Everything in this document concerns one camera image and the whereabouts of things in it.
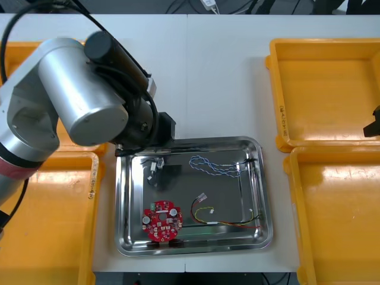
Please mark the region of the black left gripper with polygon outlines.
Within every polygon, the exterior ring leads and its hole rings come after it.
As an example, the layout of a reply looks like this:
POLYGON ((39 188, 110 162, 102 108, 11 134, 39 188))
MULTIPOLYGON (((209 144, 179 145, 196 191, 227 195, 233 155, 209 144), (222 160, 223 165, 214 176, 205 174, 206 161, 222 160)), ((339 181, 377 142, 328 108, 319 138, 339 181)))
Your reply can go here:
POLYGON ((158 130, 153 140, 155 147, 161 147, 175 139, 175 120, 166 112, 159 112, 158 130))

